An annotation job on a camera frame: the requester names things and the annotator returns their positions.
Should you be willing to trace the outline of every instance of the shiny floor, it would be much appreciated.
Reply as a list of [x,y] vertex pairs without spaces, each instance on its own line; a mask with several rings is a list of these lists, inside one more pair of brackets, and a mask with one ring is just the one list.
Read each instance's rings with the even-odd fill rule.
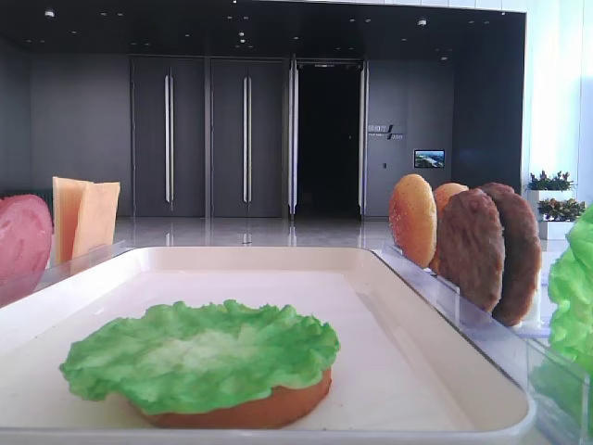
[[381,248],[391,241],[385,221],[282,219],[118,219],[115,242],[151,246],[314,246]]

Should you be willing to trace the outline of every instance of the toy lettuce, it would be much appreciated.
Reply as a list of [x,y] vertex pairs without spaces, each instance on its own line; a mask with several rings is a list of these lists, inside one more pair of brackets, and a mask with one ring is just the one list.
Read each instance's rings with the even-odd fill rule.
[[292,306],[177,302],[106,324],[74,343],[60,370],[85,400],[118,393],[146,414],[206,413],[315,385],[339,347],[330,325]]
[[[558,305],[550,321],[549,343],[565,359],[593,375],[593,207],[567,236],[570,247],[549,272],[549,297]],[[563,411],[581,420],[583,384],[566,366],[548,357],[532,373],[537,391]],[[589,396],[589,425],[593,400]]]

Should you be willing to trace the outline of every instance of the clear plastic holder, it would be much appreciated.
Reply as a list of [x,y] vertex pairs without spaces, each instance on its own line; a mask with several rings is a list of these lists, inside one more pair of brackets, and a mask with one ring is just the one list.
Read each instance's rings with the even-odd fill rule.
[[527,391],[537,403],[537,430],[558,445],[592,444],[590,375],[551,350],[544,339],[520,337],[461,297],[442,277],[422,270],[385,243],[378,251],[410,286],[430,302],[468,341]]
[[92,249],[86,255],[64,262],[58,266],[49,267],[38,273],[30,273],[0,286],[0,309],[27,298],[55,283],[59,283],[76,273],[80,273],[102,262],[111,260],[129,250],[125,241]]

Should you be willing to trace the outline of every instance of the cheese slice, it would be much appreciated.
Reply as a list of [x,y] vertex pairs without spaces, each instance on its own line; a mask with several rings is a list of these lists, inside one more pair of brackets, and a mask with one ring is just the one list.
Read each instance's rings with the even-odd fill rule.
[[120,183],[89,184],[82,193],[72,258],[113,244]]
[[92,183],[54,176],[54,233],[56,265],[72,259],[74,234],[84,190]]

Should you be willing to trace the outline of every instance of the bottom bun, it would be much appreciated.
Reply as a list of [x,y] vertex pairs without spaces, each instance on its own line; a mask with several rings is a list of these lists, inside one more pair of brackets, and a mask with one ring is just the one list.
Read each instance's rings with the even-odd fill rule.
[[322,380],[310,387],[290,389],[276,387],[266,399],[247,401],[232,408],[209,413],[164,413],[142,416],[160,428],[205,429],[273,429],[292,424],[306,416],[322,401],[332,385],[331,368]]

